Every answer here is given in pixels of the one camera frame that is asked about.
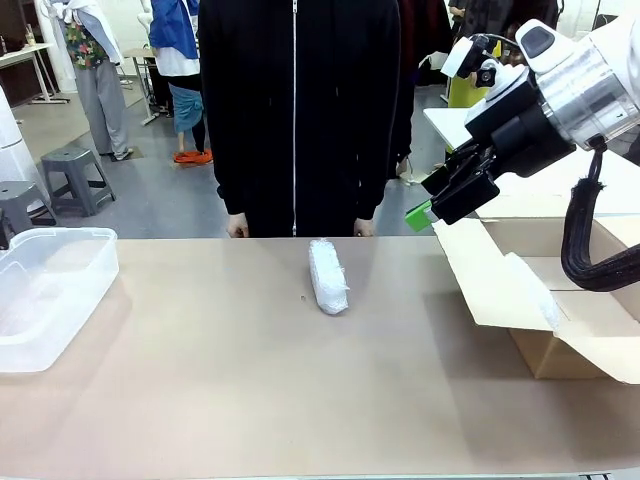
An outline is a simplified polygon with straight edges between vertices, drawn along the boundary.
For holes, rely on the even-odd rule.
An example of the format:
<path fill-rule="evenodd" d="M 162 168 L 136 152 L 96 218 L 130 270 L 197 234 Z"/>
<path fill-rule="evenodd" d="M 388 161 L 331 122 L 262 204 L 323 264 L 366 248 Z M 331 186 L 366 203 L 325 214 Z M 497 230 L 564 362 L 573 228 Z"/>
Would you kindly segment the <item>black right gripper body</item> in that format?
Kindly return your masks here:
<path fill-rule="evenodd" d="M 576 151 L 543 111 L 533 82 L 518 82 L 468 111 L 465 128 L 481 150 L 482 168 L 493 178 L 528 178 Z"/>

